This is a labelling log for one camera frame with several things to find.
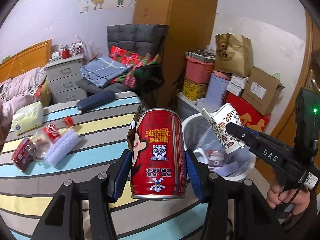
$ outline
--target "metal screw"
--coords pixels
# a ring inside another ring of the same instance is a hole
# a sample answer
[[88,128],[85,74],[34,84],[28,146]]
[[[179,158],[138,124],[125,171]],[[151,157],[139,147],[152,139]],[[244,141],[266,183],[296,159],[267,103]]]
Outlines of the metal screw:
[[217,178],[219,177],[219,175],[218,175],[217,173],[215,173],[215,172],[211,172],[211,173],[209,174],[209,177],[210,177],[211,179],[217,179]]
[[100,173],[99,175],[98,175],[98,178],[99,179],[105,179],[107,177],[107,174],[106,173]]
[[252,185],[252,181],[250,179],[245,179],[244,180],[244,184],[247,186],[251,186]]
[[65,186],[70,186],[72,184],[72,180],[71,179],[65,180],[63,184]]

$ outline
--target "yellow patterned box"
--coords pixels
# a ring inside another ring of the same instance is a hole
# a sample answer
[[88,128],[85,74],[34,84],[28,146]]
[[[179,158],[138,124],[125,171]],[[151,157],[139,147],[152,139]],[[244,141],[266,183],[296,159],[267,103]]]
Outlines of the yellow patterned box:
[[207,93],[209,83],[197,84],[188,78],[184,78],[182,94],[191,101],[204,98]]

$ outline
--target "drawer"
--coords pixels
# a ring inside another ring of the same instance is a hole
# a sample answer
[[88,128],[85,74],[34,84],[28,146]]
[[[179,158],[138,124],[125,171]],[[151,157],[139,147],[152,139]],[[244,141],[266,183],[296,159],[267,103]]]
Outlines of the drawer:
[[79,68],[81,66],[82,60],[75,60],[46,68],[48,80],[50,82],[56,79],[80,74]]
[[87,97],[87,93],[81,88],[75,88],[72,90],[64,91],[55,95],[52,95],[53,102],[65,103],[69,101],[77,101]]
[[80,80],[81,74],[60,78],[55,81],[49,82],[49,87],[51,89],[52,94],[58,94],[63,91],[68,91],[71,89],[78,88],[76,81]]

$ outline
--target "striped bedsheet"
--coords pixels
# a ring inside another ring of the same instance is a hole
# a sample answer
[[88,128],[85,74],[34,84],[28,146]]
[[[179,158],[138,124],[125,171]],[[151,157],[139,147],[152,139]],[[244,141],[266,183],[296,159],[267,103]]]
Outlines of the striped bedsheet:
[[[16,136],[12,131],[0,155],[0,215],[18,240],[29,240],[47,205],[63,181],[91,180],[105,172],[127,149],[126,136],[140,103],[133,92],[118,93],[115,101],[78,115],[76,102],[49,106],[44,112],[44,124],[58,127],[61,119],[72,116],[74,129],[81,143],[58,166],[31,162],[20,172],[11,162],[11,155],[29,131]],[[119,239],[199,239],[206,204],[195,198],[191,185],[187,198],[172,201],[145,201],[131,198],[127,181],[122,197],[110,204],[113,223]]]

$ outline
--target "gray chair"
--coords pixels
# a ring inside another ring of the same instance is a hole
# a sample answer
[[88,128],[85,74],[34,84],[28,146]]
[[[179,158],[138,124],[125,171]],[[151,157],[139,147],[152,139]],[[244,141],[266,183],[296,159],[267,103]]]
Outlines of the gray chair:
[[[141,56],[146,56],[149,53],[151,57],[154,57],[162,53],[169,27],[157,24],[127,24],[108,26],[107,28],[109,50],[112,46],[116,46]],[[164,84],[161,63],[139,67],[134,74],[136,78],[134,92],[139,96],[146,95]],[[108,90],[115,93],[130,90],[129,87],[121,83],[111,84],[101,89],[84,78],[77,81],[76,84],[87,91],[89,95]]]

